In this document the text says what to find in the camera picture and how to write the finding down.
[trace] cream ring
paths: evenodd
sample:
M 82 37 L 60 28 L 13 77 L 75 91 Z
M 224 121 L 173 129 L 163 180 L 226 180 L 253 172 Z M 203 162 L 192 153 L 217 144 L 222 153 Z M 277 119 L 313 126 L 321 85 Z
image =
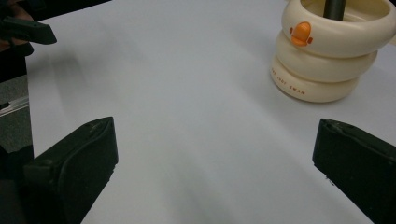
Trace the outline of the cream ring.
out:
M 345 21 L 322 17 L 325 0 L 290 0 L 282 15 L 285 35 L 299 49 L 350 58 L 374 52 L 396 35 L 396 9 L 389 0 L 348 0 Z
M 339 100 L 358 84 L 359 78 L 338 83 L 313 82 L 292 75 L 275 56 L 272 61 L 271 77 L 275 84 L 285 93 L 297 99 L 326 103 Z
M 360 57 L 339 59 L 321 57 L 297 49 L 280 32 L 276 39 L 276 56 L 293 74 L 320 82 L 341 82 L 358 77 L 375 61 L 377 50 Z

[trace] white table surface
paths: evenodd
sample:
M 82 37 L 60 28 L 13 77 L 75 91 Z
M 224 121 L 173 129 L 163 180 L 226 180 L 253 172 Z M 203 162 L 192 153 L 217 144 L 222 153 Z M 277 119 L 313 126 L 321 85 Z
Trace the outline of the white table surface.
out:
M 318 122 L 396 145 L 396 48 L 347 98 L 294 100 L 270 62 L 286 1 L 113 0 L 53 18 L 27 58 L 35 154 L 115 119 L 120 162 L 83 224 L 372 223 L 313 165 Z

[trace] stacked rings toy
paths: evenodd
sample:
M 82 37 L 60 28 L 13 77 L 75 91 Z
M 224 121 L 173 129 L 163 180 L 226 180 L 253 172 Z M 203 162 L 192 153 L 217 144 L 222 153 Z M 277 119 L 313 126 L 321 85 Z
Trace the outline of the stacked rings toy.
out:
M 389 0 L 346 0 L 342 21 L 323 18 L 325 0 L 290 0 L 282 15 L 271 74 L 286 94 L 325 103 L 350 94 L 396 35 Z

